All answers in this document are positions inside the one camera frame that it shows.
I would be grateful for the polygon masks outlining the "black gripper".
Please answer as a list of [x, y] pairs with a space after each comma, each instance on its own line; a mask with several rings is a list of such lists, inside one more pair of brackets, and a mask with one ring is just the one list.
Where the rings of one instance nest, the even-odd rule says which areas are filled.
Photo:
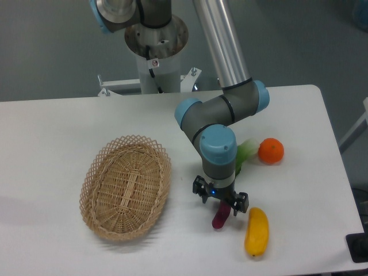
[[207, 183], [202, 176], [198, 175], [193, 181], [192, 191], [201, 197], [203, 204], [210, 197], [226, 202], [233, 209], [233, 215], [237, 216], [239, 212], [247, 212], [248, 194], [245, 192], [236, 193], [234, 185], [235, 182], [232, 182], [227, 187], [216, 188], [212, 183]]

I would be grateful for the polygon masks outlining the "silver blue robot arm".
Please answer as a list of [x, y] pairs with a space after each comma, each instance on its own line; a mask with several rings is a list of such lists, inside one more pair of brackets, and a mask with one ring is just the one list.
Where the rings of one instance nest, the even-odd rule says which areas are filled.
[[[173, 15], [170, 1], [91, 1], [90, 6], [103, 32], [124, 30], [137, 60], [142, 93], [180, 91], [179, 54], [189, 32]], [[248, 195], [235, 192], [237, 144], [230, 126], [265, 109], [269, 92], [248, 72], [227, 1], [195, 1], [194, 7], [222, 93], [206, 102], [182, 101], [175, 119], [202, 159], [204, 174], [196, 177], [193, 193], [244, 213]]]

